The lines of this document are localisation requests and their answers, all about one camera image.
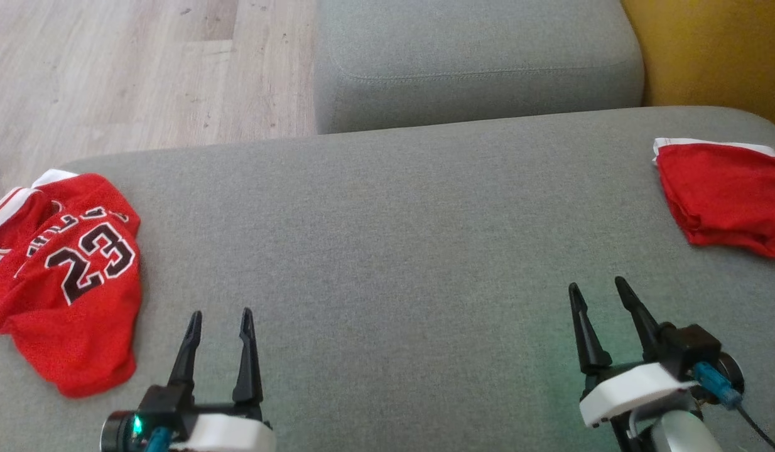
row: gray fabric surface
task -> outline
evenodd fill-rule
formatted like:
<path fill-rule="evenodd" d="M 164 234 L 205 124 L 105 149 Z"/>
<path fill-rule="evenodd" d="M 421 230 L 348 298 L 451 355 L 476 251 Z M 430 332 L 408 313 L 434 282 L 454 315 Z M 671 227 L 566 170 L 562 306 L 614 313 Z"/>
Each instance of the gray fabric surface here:
<path fill-rule="evenodd" d="M 615 450 L 580 421 L 566 287 L 615 360 L 636 360 L 618 274 L 657 320 L 723 341 L 775 437 L 775 261 L 686 243 L 651 166 L 660 136 L 775 147 L 761 118 L 677 107 L 72 163 L 143 219 L 138 371 L 66 400 L 0 337 L 0 450 L 92 450 L 112 410 L 166 381 L 193 309 L 195 394 L 229 400 L 244 306 L 279 452 Z M 737 415 L 706 415 L 726 450 L 766 450 Z"/>
<path fill-rule="evenodd" d="M 639 106 L 618 0 L 319 0 L 319 132 Z"/>

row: gray ottoman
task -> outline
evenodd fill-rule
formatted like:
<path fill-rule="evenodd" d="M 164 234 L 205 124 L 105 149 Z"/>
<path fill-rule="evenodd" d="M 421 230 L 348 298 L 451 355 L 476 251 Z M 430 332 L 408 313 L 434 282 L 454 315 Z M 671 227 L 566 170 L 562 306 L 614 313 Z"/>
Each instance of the gray ottoman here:
<path fill-rule="evenodd" d="M 319 0 L 319 132 L 639 106 L 618 0 Z"/>
<path fill-rule="evenodd" d="M 170 374 L 203 310 L 199 402 L 229 400 L 239 315 L 256 319 L 279 452 L 615 450 L 586 429 L 568 284 L 617 362 L 641 349 L 614 276 L 659 321 L 737 358 L 775 438 L 775 261 L 694 248 L 651 165 L 654 137 L 775 147 L 731 109 L 628 109 L 122 154 L 72 163 L 143 219 L 144 303 L 123 386 L 71 401 L 0 337 L 0 451 L 94 450 L 115 409 Z M 767 450 L 723 409 L 726 450 Z"/>

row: red jersey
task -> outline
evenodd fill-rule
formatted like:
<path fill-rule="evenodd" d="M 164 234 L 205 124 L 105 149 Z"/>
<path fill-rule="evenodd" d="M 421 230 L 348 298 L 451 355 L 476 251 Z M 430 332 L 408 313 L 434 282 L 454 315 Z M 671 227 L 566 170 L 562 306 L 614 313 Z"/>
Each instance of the red jersey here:
<path fill-rule="evenodd" d="M 0 200 L 0 334 L 67 397 L 136 369 L 139 223 L 100 175 L 50 169 Z"/>

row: light wood plank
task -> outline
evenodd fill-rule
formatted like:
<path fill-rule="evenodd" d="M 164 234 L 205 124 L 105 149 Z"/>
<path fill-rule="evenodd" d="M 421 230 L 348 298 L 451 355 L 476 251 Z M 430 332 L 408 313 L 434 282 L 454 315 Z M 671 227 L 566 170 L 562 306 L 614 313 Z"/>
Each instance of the light wood plank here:
<path fill-rule="evenodd" d="M 315 133 L 315 0 L 0 0 L 0 197 L 101 154 Z"/>

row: folded red shorts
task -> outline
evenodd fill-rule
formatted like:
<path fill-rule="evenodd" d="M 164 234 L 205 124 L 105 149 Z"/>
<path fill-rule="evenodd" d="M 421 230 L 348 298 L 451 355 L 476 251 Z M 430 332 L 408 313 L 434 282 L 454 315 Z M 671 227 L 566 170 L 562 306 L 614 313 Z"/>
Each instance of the folded red shorts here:
<path fill-rule="evenodd" d="M 657 138 L 666 202 L 689 243 L 775 257 L 775 151 L 744 143 Z"/>
<path fill-rule="evenodd" d="M 136 369 L 139 224 L 100 175 L 50 169 L 0 201 L 0 334 L 67 397 Z"/>

